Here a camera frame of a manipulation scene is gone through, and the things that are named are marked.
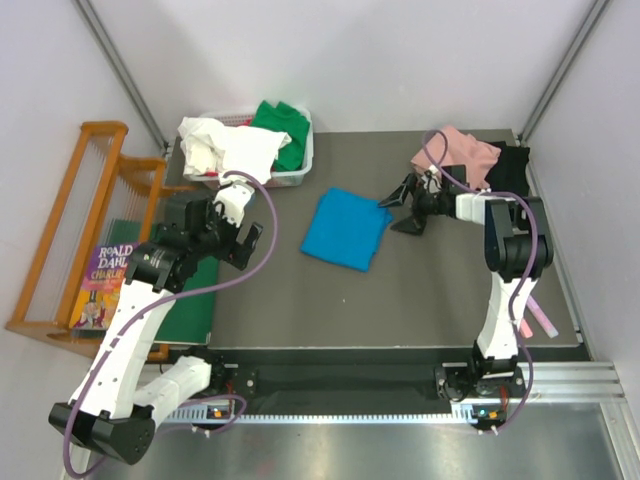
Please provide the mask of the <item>blue t-shirt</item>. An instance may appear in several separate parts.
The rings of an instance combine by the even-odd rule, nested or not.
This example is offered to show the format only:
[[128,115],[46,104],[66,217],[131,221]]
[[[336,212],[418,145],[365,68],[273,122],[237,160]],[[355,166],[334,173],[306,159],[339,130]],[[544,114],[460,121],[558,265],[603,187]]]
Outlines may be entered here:
[[320,198],[300,251],[368,272],[392,220],[389,209],[379,207],[376,200],[332,187]]

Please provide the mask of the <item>white t-shirt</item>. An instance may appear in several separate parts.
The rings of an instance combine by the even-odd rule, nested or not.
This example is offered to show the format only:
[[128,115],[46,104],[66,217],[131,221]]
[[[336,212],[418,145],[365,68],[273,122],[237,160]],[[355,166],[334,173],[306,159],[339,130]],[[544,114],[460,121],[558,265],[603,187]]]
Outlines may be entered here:
[[185,155],[184,174],[204,175],[221,157],[219,177],[241,171],[264,185],[282,148],[291,143],[286,132],[259,127],[228,127],[213,118],[184,117],[178,127]]

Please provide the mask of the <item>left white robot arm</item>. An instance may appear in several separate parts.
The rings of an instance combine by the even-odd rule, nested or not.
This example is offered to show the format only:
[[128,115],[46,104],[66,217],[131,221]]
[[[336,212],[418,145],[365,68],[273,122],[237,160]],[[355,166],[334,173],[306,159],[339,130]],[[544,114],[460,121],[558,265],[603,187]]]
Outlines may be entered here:
[[201,260],[212,257],[245,270],[261,225],[237,240],[249,187],[234,185],[217,194],[181,192],[167,202],[155,237],[129,255],[125,279],[110,327],[82,384],[66,402],[53,405],[50,424],[76,445],[133,465],[145,455],[158,427],[192,396],[216,396],[227,374],[207,354],[180,357],[145,387],[138,381],[157,332],[180,299],[217,291],[185,290]]

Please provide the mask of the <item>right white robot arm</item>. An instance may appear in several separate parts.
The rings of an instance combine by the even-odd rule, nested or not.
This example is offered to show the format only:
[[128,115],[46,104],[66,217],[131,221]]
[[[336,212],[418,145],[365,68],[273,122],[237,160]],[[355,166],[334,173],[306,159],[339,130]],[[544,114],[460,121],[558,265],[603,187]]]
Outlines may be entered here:
[[516,378],[515,331],[524,318],[531,292],[554,257],[544,203],[539,197],[473,190],[466,167],[431,166],[427,173],[407,175],[380,208],[399,207],[412,198],[411,215],[392,229],[418,236],[430,216],[448,216],[484,228],[484,258],[491,272],[491,294],[483,328],[474,342],[467,384],[487,396],[503,381]]

